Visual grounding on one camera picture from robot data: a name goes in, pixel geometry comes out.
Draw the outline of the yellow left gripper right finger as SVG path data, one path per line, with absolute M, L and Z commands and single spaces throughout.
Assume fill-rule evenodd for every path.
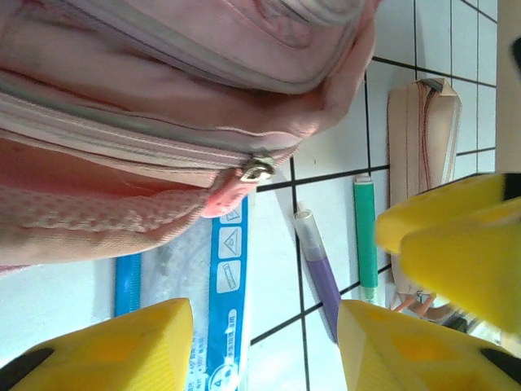
M 520 388 L 520 360 L 503 348 L 364 301 L 340 303 L 337 337 L 350 390 Z

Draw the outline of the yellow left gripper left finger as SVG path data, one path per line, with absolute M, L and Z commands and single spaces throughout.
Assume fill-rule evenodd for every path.
M 193 337 L 176 298 L 42 342 L 1 369 L 3 390 L 182 390 Z

